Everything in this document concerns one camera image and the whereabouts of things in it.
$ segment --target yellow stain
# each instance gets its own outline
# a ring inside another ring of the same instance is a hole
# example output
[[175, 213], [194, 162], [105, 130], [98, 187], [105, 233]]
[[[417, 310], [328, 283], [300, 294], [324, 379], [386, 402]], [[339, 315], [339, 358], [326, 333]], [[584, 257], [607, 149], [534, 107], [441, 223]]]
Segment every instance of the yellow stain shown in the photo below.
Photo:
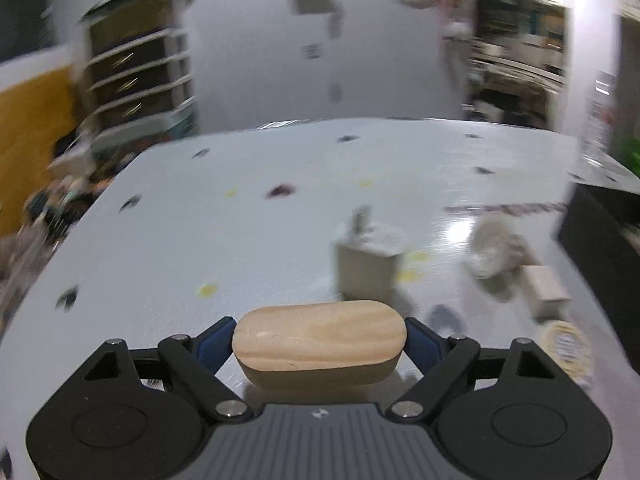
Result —
[[205, 283], [198, 289], [198, 297], [210, 298], [218, 291], [218, 287], [215, 283]]
[[403, 269], [400, 271], [400, 275], [398, 276], [398, 280], [401, 283], [417, 282], [421, 278], [422, 276], [420, 275], [420, 272], [415, 269]]
[[407, 258], [412, 262], [426, 262], [429, 259], [427, 251], [414, 251], [409, 253]]

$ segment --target yellow board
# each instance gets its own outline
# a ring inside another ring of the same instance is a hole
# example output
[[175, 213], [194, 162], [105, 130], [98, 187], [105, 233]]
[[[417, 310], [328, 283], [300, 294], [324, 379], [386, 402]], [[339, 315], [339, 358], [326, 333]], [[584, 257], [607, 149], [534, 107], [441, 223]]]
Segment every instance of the yellow board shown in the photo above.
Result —
[[53, 145], [75, 126], [69, 69], [0, 92], [0, 237], [22, 224], [25, 200], [50, 182]]

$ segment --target dark red spot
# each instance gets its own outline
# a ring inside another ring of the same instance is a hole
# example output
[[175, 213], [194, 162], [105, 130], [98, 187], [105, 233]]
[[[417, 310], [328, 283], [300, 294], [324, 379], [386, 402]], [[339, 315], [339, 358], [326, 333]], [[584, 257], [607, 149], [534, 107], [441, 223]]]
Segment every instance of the dark red spot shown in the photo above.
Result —
[[280, 184], [267, 193], [267, 198], [276, 198], [277, 196], [289, 196], [296, 192], [296, 188], [291, 184]]

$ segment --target white table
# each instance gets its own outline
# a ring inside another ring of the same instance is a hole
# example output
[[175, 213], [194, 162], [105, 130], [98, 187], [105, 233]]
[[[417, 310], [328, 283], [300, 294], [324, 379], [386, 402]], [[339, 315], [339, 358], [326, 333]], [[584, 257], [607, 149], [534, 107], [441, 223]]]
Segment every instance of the white table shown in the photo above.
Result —
[[[475, 134], [479, 138], [467, 137]], [[359, 138], [337, 142], [344, 135]], [[204, 156], [192, 156], [208, 148]], [[121, 173], [72, 230], [28, 293], [0, 348], [0, 431], [18, 480], [35, 480], [24, 435], [31, 417], [105, 339], [155, 346], [196, 335], [220, 317], [269, 304], [336, 298], [331, 240], [368, 204], [377, 220], [407, 232], [411, 251], [395, 307], [428, 321], [445, 304], [484, 346], [535, 337], [516, 290], [496, 298], [462, 265], [474, 221], [447, 206], [567, 202], [577, 173], [576, 140], [552, 132], [461, 121], [334, 120], [210, 135], [147, 150]], [[495, 174], [478, 174], [482, 167]], [[640, 193], [640, 181], [611, 163], [598, 184]], [[295, 186], [267, 200], [278, 184]], [[119, 212], [132, 195], [140, 202]], [[593, 346], [590, 395], [614, 443], [601, 478], [640, 477], [640, 378], [580, 274], [555, 241], [560, 213], [514, 220], [537, 257], [574, 298], [568, 317]], [[203, 298], [200, 287], [216, 292]], [[78, 286], [73, 309], [57, 298]], [[218, 376], [250, 404], [284, 400], [247, 384], [231, 358]], [[382, 405], [415, 383], [405, 356], [383, 383], [334, 400]], [[323, 400], [326, 392], [319, 392]]]

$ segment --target gray wall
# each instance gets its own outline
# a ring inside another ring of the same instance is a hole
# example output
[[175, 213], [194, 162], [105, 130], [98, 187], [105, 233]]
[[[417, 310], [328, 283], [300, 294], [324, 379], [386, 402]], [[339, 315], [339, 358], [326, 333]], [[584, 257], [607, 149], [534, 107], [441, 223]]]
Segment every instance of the gray wall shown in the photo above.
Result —
[[50, 45], [40, 15], [46, 0], [0, 0], [0, 62]]
[[[98, 0], [50, 0], [62, 41]], [[460, 118], [464, 49], [444, 49], [436, 7], [398, 0], [333, 0], [330, 12], [297, 14], [292, 0], [191, 0], [189, 34], [201, 132], [271, 121], [355, 116]], [[306, 59], [317, 45], [319, 57]]]

